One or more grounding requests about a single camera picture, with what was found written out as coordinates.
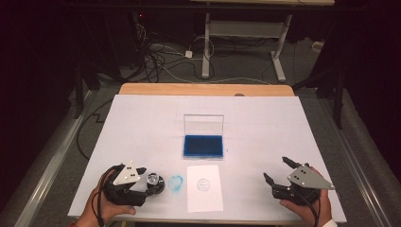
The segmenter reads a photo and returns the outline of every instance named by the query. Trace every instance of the table leg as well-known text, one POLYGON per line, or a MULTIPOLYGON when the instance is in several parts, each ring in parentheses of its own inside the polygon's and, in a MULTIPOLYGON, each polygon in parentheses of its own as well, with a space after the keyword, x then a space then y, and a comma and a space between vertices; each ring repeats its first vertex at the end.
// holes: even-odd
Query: table leg
POLYGON ((279 57, 281 50, 283 49, 284 41, 286 40, 287 32, 289 29, 289 23, 291 22, 292 15, 288 15, 284 22, 283 28, 280 33, 278 40, 278 46, 276 51, 271 51, 271 59, 273 61, 274 69, 276 71, 277 78, 280 82, 286 81, 286 76, 284 75, 283 67, 281 66, 279 57))
POLYGON ((206 13, 206 19, 204 23, 204 50, 203 50, 203 62, 201 67, 201 76, 204 79, 209 78, 209 64, 210 64, 210 53, 209 53, 209 38, 210 38, 210 13, 206 13))

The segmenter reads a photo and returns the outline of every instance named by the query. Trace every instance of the white tabletop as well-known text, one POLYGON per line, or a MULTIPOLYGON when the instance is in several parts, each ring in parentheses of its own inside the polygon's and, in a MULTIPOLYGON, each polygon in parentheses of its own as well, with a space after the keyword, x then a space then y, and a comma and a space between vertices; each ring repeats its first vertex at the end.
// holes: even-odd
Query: white tabletop
MULTIPOLYGON (((133 160, 165 178, 162 194, 136 207, 134 217, 116 219, 206 223, 289 224, 300 219, 279 204, 265 183, 267 172, 276 183, 289 185, 293 169, 287 156, 310 163, 331 182, 300 100, 296 96, 141 96, 117 95, 85 170, 68 216, 78 217, 100 175, 109 167, 133 160), (223 160, 183 158, 183 116, 223 114, 223 160), (188 212, 187 169, 218 166, 223 210, 188 212), (180 190, 168 182, 181 177, 180 190)), ((140 181, 133 190, 145 190, 140 181)), ((346 218, 335 191, 329 192, 333 219, 346 218)))

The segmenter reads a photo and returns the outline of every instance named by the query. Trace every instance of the transparent object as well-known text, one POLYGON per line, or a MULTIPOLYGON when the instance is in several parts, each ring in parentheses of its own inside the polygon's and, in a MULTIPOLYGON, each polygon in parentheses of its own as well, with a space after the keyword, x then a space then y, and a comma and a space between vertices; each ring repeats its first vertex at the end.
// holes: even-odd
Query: transparent object
POLYGON ((224 115, 186 114, 184 116, 183 156, 186 158, 223 157, 224 115))
POLYGON ((148 175, 148 183, 156 185, 159 182, 159 175, 156 173, 151 173, 148 175))

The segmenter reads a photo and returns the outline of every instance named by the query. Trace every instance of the wooden table edge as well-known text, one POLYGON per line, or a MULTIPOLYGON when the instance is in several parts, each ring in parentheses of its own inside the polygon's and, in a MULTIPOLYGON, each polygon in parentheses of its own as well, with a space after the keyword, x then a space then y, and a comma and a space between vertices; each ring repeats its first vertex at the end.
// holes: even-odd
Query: wooden table edge
POLYGON ((295 96, 288 85, 125 83, 120 95, 148 96, 295 96))

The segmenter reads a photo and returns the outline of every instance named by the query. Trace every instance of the paper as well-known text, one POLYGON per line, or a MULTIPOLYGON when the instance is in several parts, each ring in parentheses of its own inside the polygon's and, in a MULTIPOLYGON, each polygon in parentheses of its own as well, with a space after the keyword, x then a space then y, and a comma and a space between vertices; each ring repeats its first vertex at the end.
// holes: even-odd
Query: paper
POLYGON ((189 166, 187 168, 188 212, 222 211, 218 166, 189 166))

